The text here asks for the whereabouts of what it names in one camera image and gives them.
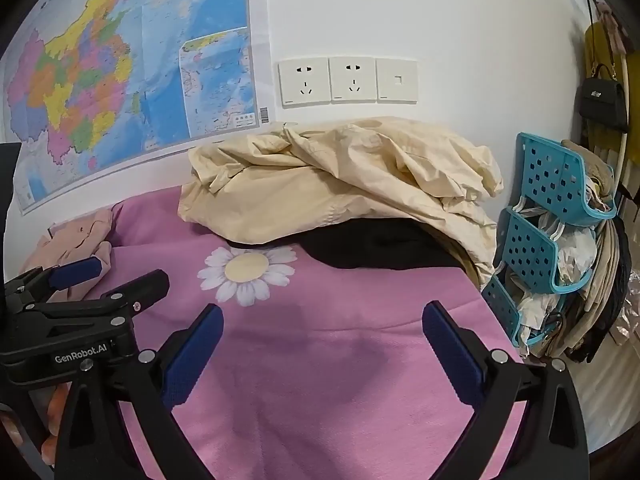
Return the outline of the cream beige jacket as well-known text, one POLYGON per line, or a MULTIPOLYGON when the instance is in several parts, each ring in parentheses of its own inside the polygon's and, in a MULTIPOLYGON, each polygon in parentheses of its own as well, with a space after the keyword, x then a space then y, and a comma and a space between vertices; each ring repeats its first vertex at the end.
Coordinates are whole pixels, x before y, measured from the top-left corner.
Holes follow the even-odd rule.
POLYGON ((441 127, 377 117, 235 136, 192 148, 178 215, 261 245, 354 220, 410 219, 446 236, 478 284, 494 272, 497 225, 482 203, 503 180, 485 145, 441 127))

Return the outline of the folded pink garment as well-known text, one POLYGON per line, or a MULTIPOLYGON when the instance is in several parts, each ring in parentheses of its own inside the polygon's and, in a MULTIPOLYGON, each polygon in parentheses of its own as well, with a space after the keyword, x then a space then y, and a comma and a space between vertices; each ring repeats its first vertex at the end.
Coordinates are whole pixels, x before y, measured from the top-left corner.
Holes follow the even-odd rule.
POLYGON ((111 208, 102 208, 83 217, 52 226, 49 235, 40 238, 35 250, 27 258, 21 272, 42 266, 64 266, 89 257, 100 260, 102 270, 97 278, 56 292, 50 302, 84 299, 104 275, 111 270, 112 244, 107 240, 113 226, 111 208))

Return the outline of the pink floral bed sheet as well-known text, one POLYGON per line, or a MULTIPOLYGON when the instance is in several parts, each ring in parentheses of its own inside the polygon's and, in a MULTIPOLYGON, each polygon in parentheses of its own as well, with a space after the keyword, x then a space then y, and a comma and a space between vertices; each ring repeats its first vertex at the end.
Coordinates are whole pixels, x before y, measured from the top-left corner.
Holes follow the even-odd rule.
POLYGON ((178 424, 218 479, 426 479, 471 417, 422 332, 438 300, 488 348, 510 341, 458 269, 338 270, 296 245, 250 259, 182 221, 166 188, 116 205, 106 287, 154 269, 168 296, 134 321, 157 348, 208 304, 224 333, 178 424))

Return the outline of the black garment on bed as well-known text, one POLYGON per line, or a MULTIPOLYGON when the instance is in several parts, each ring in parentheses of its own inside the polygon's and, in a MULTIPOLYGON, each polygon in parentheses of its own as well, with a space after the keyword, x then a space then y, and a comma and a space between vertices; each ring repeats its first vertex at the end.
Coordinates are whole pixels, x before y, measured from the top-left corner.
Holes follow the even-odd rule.
POLYGON ((463 266, 426 226, 410 219, 359 218, 265 244, 229 243, 242 249, 274 249, 292 244, 299 245, 314 260, 337 269, 401 271, 463 266))

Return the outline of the black handbag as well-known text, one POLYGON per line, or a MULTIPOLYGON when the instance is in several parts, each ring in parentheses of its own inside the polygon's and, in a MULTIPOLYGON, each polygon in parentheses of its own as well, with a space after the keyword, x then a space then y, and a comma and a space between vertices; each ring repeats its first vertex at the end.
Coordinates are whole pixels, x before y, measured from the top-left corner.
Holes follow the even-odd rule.
POLYGON ((605 64, 599 63, 580 86, 578 112, 584 119, 628 132, 624 87, 605 64))

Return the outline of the colourful wall map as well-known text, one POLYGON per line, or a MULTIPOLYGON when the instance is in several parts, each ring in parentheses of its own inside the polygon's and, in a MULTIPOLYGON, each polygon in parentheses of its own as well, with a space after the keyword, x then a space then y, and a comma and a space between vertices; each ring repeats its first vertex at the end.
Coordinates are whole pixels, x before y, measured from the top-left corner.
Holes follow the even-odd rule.
POLYGON ((31 211, 91 179, 256 129, 274 104, 267 0, 37 0, 1 59, 31 211))

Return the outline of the white wall socket left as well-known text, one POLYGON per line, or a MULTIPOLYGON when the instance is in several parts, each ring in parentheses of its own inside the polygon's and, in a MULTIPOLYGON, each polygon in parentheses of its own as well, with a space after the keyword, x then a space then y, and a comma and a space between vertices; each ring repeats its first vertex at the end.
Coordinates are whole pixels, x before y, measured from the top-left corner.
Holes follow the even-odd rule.
POLYGON ((331 102, 329 60, 293 58, 278 63, 281 102, 296 107, 331 102))

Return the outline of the white wall socket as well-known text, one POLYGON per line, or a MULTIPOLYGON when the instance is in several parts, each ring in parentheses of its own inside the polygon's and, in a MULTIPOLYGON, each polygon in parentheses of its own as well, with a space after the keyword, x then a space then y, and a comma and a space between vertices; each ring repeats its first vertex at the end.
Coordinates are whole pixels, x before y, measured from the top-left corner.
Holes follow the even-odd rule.
POLYGON ((375 59, 370 56, 329 58, 333 103, 374 102, 378 97, 375 59))
POLYGON ((278 63, 281 102, 296 107, 331 102, 329 60, 293 58, 278 63))

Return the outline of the white wall socket middle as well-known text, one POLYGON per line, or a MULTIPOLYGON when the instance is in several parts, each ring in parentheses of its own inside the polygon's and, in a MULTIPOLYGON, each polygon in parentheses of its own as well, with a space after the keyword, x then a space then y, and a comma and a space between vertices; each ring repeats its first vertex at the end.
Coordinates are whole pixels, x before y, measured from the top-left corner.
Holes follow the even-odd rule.
POLYGON ((370 56, 329 58, 333 103, 374 102, 378 97, 375 59, 370 56))

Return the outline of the white wall switch plate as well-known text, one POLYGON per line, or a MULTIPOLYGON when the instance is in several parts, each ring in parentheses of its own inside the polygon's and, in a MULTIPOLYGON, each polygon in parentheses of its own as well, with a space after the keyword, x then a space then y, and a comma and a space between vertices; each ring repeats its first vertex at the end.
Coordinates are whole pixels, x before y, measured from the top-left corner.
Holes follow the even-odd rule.
POLYGON ((418 102, 418 62, 399 58, 377 58, 375 68, 380 102, 418 102))

